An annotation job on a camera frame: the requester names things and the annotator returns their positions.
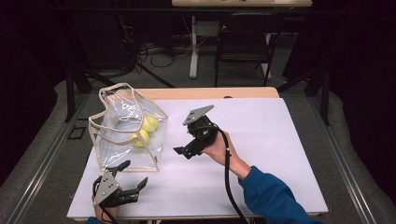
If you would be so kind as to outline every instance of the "gray carpet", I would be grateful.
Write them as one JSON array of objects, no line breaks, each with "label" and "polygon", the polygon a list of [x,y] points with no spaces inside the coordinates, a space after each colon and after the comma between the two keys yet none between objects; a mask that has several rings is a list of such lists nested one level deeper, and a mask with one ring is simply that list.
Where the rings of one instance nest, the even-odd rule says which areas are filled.
[{"label": "gray carpet", "polygon": [[[285,62],[289,57],[292,40],[290,37],[283,37],[283,42],[281,41],[278,45],[272,69],[274,76],[269,82],[269,86],[283,84],[284,78],[280,74],[282,74]],[[172,62],[171,58],[158,54],[151,58],[151,62],[148,57],[143,61],[143,64],[177,87],[213,87],[213,55],[213,46],[202,45],[200,47],[198,78],[196,79],[189,78],[189,56],[178,56]],[[165,68],[156,67],[161,63],[170,62],[172,64]],[[224,66],[221,73],[227,76],[229,74],[227,70],[230,68],[230,65]],[[260,76],[260,70],[252,71],[252,73],[253,76]],[[139,69],[135,69],[126,76],[112,78],[112,80],[128,82],[135,88],[166,88],[161,82]],[[63,123],[66,114],[64,83],[56,88],[59,93],[58,104],[7,182],[0,188],[0,204],[2,206],[0,223],[7,223],[10,217],[12,221],[17,220],[20,223],[75,223],[74,220],[66,217],[66,213],[84,170],[92,142],[87,130],[80,140],[67,139],[67,137],[70,133],[71,138],[78,137],[82,133],[79,128],[87,127],[86,118],[101,110],[101,103],[96,93],[104,85],[93,79],[91,83],[94,86],[94,91],[91,95],[80,97],[83,104],[67,127]],[[219,85],[235,86],[235,83],[237,83],[236,86],[239,86],[242,82],[240,79],[223,78]],[[249,80],[242,85],[260,86],[261,82]],[[305,83],[301,83],[281,93],[281,97],[287,103],[323,196],[331,208],[331,212],[318,217],[318,219],[324,220],[326,223],[364,223],[353,198],[350,196],[345,180],[340,175],[339,167],[334,161],[332,144],[323,130],[322,121],[318,119],[318,110],[313,106],[312,102],[315,103],[317,99],[306,98],[302,94],[304,86]],[[395,206],[378,188],[364,164],[354,153],[348,140],[349,135],[342,111],[342,102],[333,94],[330,103],[330,122],[334,137],[361,187],[364,199],[366,199],[376,223],[395,223]],[[51,151],[54,146],[59,149],[57,152]],[[47,167],[43,167],[43,161],[52,162],[44,163]],[[37,170],[48,170],[48,172],[42,174]],[[31,181],[33,184],[38,184],[35,186],[35,190],[26,191],[32,188],[30,187]]]}]

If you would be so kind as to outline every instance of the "yellow-green ball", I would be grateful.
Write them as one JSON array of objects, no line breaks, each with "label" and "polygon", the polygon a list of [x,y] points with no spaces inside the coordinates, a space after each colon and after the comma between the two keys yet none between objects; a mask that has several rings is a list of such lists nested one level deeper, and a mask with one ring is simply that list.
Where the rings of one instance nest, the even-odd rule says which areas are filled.
[{"label": "yellow-green ball", "polygon": [[[145,141],[145,143],[147,143],[149,141],[149,134],[148,132],[146,132],[146,130],[141,129],[140,130],[140,135],[142,135],[143,140]],[[136,133],[132,133],[131,134],[131,138],[136,138],[137,134]],[[141,141],[136,141],[134,142],[134,146],[136,147],[143,147],[145,144],[143,144]]]},{"label": "yellow-green ball", "polygon": [[142,129],[146,130],[148,133],[152,133],[157,130],[158,122],[157,119],[152,115],[147,115],[143,119]]}]

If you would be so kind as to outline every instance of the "white surface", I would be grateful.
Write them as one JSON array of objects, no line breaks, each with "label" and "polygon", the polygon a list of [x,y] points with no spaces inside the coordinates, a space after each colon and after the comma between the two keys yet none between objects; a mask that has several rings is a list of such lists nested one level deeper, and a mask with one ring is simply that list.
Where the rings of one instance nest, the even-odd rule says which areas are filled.
[{"label": "white surface", "polygon": [[[206,115],[230,133],[238,154],[250,165],[282,179],[307,213],[327,212],[327,206],[305,156],[283,99],[214,99],[155,101],[169,116],[159,173],[118,173],[123,189],[134,189],[148,176],[137,203],[125,204],[119,218],[165,219],[172,217],[236,216],[224,188],[224,168],[205,154],[187,160],[173,147],[184,147],[192,136],[182,123],[192,109],[214,105]],[[99,176],[94,150],[68,217],[94,216],[92,183]],[[230,174],[235,201],[251,215],[242,188]]]}]

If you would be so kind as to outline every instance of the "human hand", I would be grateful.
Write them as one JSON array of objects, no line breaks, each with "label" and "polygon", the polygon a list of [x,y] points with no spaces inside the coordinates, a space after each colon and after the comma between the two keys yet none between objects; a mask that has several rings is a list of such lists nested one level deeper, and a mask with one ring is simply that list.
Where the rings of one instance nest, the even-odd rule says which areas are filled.
[{"label": "human hand", "polygon": [[[96,205],[94,207],[95,210],[95,215],[96,215],[96,219],[104,222],[104,223],[113,223],[111,221],[111,218],[102,210],[102,208],[99,205]],[[120,212],[120,207],[107,207],[106,208],[107,212],[113,216],[114,218],[117,218],[117,216],[119,215]]]},{"label": "human hand", "polygon": [[[230,170],[236,174],[240,179],[244,179],[248,173],[250,172],[250,166],[245,163],[241,158],[239,158],[236,153],[236,149],[233,146],[233,142],[231,141],[231,137],[227,132],[224,132],[227,137],[229,149],[230,149]],[[216,140],[212,143],[212,145],[205,147],[202,150],[203,153],[210,156],[214,161],[221,165],[225,165],[225,143],[224,138],[221,132],[218,132],[216,136]]]}]

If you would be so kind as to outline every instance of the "chair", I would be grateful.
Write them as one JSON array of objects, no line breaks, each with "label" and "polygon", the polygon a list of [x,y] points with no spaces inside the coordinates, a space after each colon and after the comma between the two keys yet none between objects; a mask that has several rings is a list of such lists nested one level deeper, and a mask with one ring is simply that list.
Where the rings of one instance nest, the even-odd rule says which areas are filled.
[{"label": "chair", "polygon": [[[263,74],[263,86],[266,86],[276,39],[283,26],[283,19],[276,14],[234,13],[224,17],[218,28],[215,87],[218,86],[219,62],[256,63],[256,68],[267,63]],[[266,35],[271,36],[268,43]]]}]

